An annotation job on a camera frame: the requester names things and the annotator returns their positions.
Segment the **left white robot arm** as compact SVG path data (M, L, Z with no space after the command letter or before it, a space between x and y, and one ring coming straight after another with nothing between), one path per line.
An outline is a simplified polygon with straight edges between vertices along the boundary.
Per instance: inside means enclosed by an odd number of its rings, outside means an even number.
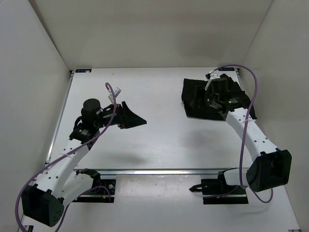
M130 129L146 123L125 102L102 108L99 100L86 100L61 160L51 162L36 183L27 185L22 191L24 215L49 227L55 226L64 214L65 207L79 195L87 190L96 192L100 189L100 174L94 169L77 171L76 176L68 180L77 164L97 141L99 132L108 125Z

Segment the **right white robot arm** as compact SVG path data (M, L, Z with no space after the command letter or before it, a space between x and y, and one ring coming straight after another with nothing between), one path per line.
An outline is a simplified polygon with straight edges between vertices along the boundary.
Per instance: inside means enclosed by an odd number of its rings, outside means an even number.
M216 187L228 193L234 186L255 192L284 186L289 181L292 155L273 144L257 126L251 100L240 85L222 74L208 81L184 79L182 101L187 117L227 122L244 142L252 164L219 173Z

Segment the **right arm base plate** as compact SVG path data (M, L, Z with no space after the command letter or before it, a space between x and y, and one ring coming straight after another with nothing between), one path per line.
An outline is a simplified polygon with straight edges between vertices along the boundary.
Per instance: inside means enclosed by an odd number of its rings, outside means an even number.
M229 186L219 179L201 179L192 186L191 192L201 192L204 205L248 204L246 191L240 186Z

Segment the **black pleated skirt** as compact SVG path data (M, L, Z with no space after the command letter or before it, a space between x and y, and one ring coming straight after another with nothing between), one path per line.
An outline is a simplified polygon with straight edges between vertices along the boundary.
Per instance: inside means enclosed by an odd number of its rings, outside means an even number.
M240 85L225 73L207 81L184 79L181 99L187 117L218 121L251 103Z

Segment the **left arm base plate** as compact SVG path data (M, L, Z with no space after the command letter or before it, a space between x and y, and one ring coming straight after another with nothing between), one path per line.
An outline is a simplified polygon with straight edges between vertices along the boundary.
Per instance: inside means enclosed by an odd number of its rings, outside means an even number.
M75 199L74 203L114 203L116 190L116 176L102 175L100 183L95 186L104 186L87 192Z

